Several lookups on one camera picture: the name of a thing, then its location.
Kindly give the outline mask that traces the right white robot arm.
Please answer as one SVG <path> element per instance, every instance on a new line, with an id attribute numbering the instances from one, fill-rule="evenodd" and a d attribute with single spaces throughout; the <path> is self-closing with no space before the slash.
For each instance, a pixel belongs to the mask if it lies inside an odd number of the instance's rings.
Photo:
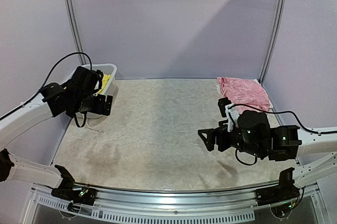
<path id="1" fill-rule="evenodd" d="M 288 168 L 279 175 L 272 190 L 277 201 L 283 201 L 293 189 L 303 188 L 336 172 L 336 131 L 304 129 L 297 125 L 272 128 L 266 113 L 246 110 L 237 119 L 228 114 L 217 128 L 200 129 L 198 135 L 208 151 L 224 152 L 234 148 L 255 160 L 287 161 L 309 154 L 327 156 L 307 165 Z"/>

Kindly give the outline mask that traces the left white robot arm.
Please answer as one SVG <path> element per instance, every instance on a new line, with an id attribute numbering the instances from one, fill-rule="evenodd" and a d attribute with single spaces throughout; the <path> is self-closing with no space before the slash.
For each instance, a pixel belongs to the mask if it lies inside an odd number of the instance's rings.
<path id="1" fill-rule="evenodd" d="M 42 88 L 26 105 L 1 119 L 1 181 L 19 180 L 44 185 L 67 200 L 78 196 L 72 175 L 63 166 L 47 166 L 11 154 L 7 145 L 34 126 L 65 113 L 75 118 L 78 113 L 109 116 L 112 95 L 94 94 L 92 90 L 69 89 L 57 83 Z"/>

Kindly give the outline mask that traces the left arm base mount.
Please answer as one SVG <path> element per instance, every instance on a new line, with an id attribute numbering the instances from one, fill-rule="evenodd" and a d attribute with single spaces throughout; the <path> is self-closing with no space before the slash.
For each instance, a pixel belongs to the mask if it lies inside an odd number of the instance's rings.
<path id="1" fill-rule="evenodd" d="M 97 191 L 90 185 L 76 186 L 72 175 L 63 166 L 54 166 L 61 173 L 61 183 L 53 188 L 51 195 L 55 198 L 67 200 L 67 211 L 79 213 L 81 205 L 94 206 Z"/>

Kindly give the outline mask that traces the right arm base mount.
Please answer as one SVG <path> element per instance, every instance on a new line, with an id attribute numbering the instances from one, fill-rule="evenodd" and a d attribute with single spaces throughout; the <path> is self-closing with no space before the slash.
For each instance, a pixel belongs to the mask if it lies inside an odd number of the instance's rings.
<path id="1" fill-rule="evenodd" d="M 294 185 L 294 170 L 291 167 L 281 171 L 277 185 L 255 191 L 257 205 L 269 205 L 272 215 L 276 218 L 287 218 L 303 199 L 305 188 L 299 189 Z"/>

